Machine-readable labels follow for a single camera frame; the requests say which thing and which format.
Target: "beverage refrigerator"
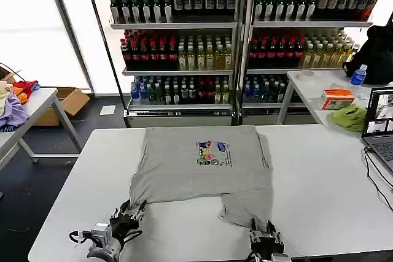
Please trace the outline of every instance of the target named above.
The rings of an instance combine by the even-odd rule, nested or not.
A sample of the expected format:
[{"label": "beverage refrigerator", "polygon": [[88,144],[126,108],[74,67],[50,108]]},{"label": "beverage refrigerator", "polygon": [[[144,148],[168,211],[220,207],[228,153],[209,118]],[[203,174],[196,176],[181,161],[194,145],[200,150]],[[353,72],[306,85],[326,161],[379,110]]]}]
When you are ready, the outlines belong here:
[{"label": "beverage refrigerator", "polygon": [[[127,127],[275,124],[289,70],[336,71],[377,0],[109,0],[121,30]],[[286,123],[308,123],[295,94]]]}]

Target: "clothing pile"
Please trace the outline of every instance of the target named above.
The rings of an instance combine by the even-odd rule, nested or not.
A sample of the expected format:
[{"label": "clothing pile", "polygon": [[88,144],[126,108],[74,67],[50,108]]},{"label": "clothing pile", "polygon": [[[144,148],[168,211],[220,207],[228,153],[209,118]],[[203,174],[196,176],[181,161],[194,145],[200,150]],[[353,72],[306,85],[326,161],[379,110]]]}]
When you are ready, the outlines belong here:
[{"label": "clothing pile", "polygon": [[22,104],[27,102],[31,92],[39,88],[35,82],[15,82],[13,85],[0,81],[0,132],[15,131],[24,124],[29,115]]},{"label": "clothing pile", "polygon": [[255,126],[147,128],[131,180],[131,208],[144,200],[221,196],[222,216],[266,228],[273,205],[270,152]]}]

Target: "paper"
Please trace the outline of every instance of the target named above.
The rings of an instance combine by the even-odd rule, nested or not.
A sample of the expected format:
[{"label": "paper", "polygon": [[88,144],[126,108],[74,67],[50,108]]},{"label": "paper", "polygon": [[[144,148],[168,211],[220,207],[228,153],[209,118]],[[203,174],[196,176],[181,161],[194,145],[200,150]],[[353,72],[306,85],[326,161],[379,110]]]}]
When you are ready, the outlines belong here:
[{"label": "paper", "polygon": [[101,112],[99,113],[100,116],[104,115],[113,115],[115,113],[116,106],[103,106]]}]

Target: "orange box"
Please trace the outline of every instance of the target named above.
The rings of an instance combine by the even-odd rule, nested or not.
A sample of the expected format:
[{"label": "orange box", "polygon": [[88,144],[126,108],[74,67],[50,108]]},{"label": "orange box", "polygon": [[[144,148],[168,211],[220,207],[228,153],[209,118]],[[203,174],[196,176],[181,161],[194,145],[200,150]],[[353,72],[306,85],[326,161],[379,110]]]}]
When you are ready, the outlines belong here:
[{"label": "orange box", "polygon": [[339,110],[349,106],[355,100],[354,94],[345,89],[329,89],[322,93],[322,109]]}]

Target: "cardboard box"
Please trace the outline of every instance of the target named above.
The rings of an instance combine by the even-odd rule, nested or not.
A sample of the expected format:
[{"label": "cardboard box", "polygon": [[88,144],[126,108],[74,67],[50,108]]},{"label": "cardboard box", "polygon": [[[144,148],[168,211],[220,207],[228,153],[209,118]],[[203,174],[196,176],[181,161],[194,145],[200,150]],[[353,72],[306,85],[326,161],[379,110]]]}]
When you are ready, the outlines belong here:
[{"label": "cardboard box", "polygon": [[322,109],[339,110],[349,106],[355,100],[355,96],[349,90],[329,89],[322,94]]},{"label": "cardboard box", "polygon": [[[74,87],[57,87],[57,97],[63,106],[64,111],[75,116],[78,111],[90,100],[88,95],[85,95],[78,88]],[[40,119],[38,119],[35,126],[58,126],[60,121],[56,115],[55,110],[49,108]]]}]

